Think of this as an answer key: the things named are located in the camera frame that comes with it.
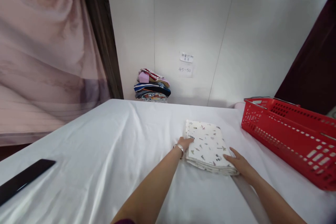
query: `bracelet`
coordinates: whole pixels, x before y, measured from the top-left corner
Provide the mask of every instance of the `bracelet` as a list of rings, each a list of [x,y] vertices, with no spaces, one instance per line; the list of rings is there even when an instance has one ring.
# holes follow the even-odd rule
[[[183,149],[182,145],[180,145],[179,143],[178,144],[174,144],[173,149],[175,148],[175,146],[179,147],[182,150],[182,156],[180,158],[180,159],[182,159],[183,155],[184,155],[184,149]]]

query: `black phone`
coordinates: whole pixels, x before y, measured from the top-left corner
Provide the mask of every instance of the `black phone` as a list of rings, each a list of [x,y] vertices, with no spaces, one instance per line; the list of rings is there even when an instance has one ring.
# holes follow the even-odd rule
[[[40,159],[0,186],[0,206],[53,166],[56,161]]]

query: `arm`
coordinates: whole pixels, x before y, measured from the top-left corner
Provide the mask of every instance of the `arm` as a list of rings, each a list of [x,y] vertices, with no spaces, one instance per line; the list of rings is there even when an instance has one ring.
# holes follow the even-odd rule
[[[184,151],[192,142],[192,138],[183,137],[178,141]],[[131,219],[137,224],[155,223],[181,155],[182,150],[178,146],[172,149],[126,200],[111,224],[121,219]]]
[[[236,157],[227,155],[224,155],[224,157],[237,168],[245,180],[255,189],[272,224],[305,224],[305,221],[288,205],[281,195],[257,173],[238,151],[231,147],[230,150],[232,150]]]

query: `red plastic basket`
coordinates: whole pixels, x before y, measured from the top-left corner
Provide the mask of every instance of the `red plastic basket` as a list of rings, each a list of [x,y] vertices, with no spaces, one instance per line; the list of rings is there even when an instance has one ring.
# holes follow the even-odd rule
[[[322,190],[336,191],[336,120],[272,97],[246,98],[242,128]]]

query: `paper sign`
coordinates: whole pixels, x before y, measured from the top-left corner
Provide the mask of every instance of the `paper sign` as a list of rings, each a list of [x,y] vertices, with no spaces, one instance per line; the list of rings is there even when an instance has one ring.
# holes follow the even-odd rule
[[[181,77],[192,78],[193,66],[192,64],[181,62],[178,68],[178,72]]]
[[[184,62],[192,63],[194,61],[194,56],[183,52],[180,57],[180,60]]]

